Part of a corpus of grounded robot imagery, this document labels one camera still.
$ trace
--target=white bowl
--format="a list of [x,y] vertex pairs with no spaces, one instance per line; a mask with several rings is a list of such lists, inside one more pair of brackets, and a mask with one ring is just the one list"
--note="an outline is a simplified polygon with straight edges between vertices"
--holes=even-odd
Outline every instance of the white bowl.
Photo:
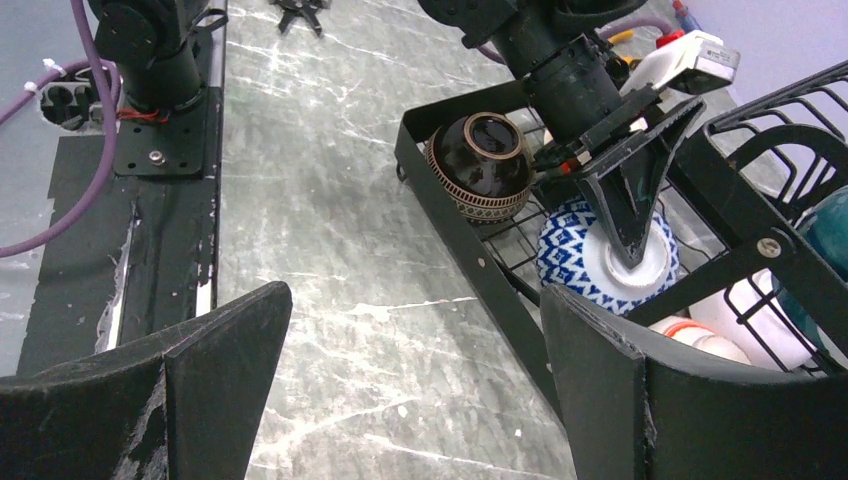
[[[772,291],[771,278],[770,271],[762,270],[755,273],[751,279],[763,294],[768,294]],[[748,282],[748,279],[736,283],[729,290],[728,301],[741,314],[750,310],[763,298]],[[722,290],[715,293],[689,307],[691,317],[695,321],[706,325],[718,335],[726,337],[739,345],[748,354],[748,358],[751,359],[751,363],[754,366],[768,368],[770,370],[782,370],[769,355],[768,351],[760,345],[748,327],[740,325],[737,322],[737,314],[724,299],[725,291]],[[781,320],[780,316],[783,316],[783,318],[788,317],[783,313],[777,300],[772,300],[769,303],[770,306],[764,305],[754,313],[748,319],[748,324],[757,332],[787,369],[798,368],[812,358],[813,355],[811,352],[815,351],[816,348],[808,340],[804,339],[804,343],[809,347],[809,350],[805,348],[804,343],[798,339],[798,337],[804,338],[801,333],[794,326],[787,326]]]
[[732,340],[716,335],[710,328],[689,318],[668,317],[649,327],[651,330],[726,360],[751,365],[748,355]]
[[642,263],[628,269],[585,201],[565,204],[539,235],[536,270],[542,286],[558,283],[624,315],[674,284],[680,264],[668,223],[654,212]]

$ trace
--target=black metal dish rack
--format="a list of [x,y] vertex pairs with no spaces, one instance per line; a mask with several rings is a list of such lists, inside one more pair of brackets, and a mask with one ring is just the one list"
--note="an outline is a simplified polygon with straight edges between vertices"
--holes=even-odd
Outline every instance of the black metal dish rack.
[[[684,260],[682,278],[630,312],[629,320],[651,325],[747,278],[761,300],[744,312],[729,302],[730,289],[725,292],[725,300],[737,314],[738,322],[746,325],[782,366],[748,323],[758,310],[772,308],[790,331],[796,331],[771,306],[779,292],[766,294],[751,279],[755,273],[770,269],[780,280],[781,288],[787,288],[798,299],[836,345],[830,352],[811,350],[812,361],[796,373],[828,375],[846,371],[835,357],[848,352],[848,328],[842,325],[843,319],[848,318],[848,288],[793,228],[804,212],[848,184],[844,135],[817,108],[817,99],[813,98],[827,99],[848,115],[848,102],[843,100],[848,95],[840,94],[840,86],[848,86],[848,62],[712,119],[683,142],[669,169],[658,208],[665,210],[669,202],[675,202],[676,208],[690,209],[690,216],[703,222],[701,227],[712,237],[716,248],[704,249],[677,238],[681,251],[695,260]],[[498,85],[406,112],[395,149],[398,177],[412,187],[489,315],[541,393],[560,414],[545,339],[533,318],[540,303],[534,260],[538,232],[546,215],[577,191],[561,186],[554,190],[544,181],[537,182],[533,198],[512,220],[488,227],[467,223],[424,159],[422,144],[442,124],[480,111],[507,114],[513,120],[517,116],[516,123],[524,124],[522,130],[531,143],[532,137],[541,138],[544,126],[528,108],[520,83]],[[739,132],[747,132],[749,138],[739,141]],[[729,153],[720,146],[726,134],[736,135],[736,144]],[[813,152],[806,172],[799,172],[792,156],[780,148],[787,144],[801,145]],[[754,186],[743,170],[750,170],[748,167],[755,164],[783,170],[786,178],[777,186]],[[771,247],[769,254],[762,253],[763,241]],[[796,336],[802,342],[800,333]]]

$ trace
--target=screw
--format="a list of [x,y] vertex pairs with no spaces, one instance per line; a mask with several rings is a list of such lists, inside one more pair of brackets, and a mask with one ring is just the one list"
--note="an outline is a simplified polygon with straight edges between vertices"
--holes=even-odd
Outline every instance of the screw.
[[761,238],[757,242],[757,250],[766,258],[777,258],[781,254],[780,244],[773,238]]
[[150,163],[157,167],[161,167],[165,163],[165,155],[162,155],[159,150],[153,150],[147,157],[150,159]]

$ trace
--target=gray marble surface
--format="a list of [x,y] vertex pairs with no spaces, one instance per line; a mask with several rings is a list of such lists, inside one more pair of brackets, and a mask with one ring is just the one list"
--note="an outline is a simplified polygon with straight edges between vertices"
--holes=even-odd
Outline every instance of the gray marble surface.
[[575,478],[565,432],[394,173],[405,110],[508,71],[415,0],[334,2],[322,39],[303,22],[281,37],[266,0],[229,12],[220,299],[284,280],[295,300],[248,478]]

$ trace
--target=brown patterned bowl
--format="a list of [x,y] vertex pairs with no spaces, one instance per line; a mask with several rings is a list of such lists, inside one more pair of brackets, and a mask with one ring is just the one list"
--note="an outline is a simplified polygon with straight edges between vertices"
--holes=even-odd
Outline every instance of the brown patterned bowl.
[[530,197],[533,156],[521,130],[503,115],[476,113],[439,128],[425,154],[459,212],[472,223],[509,220]]

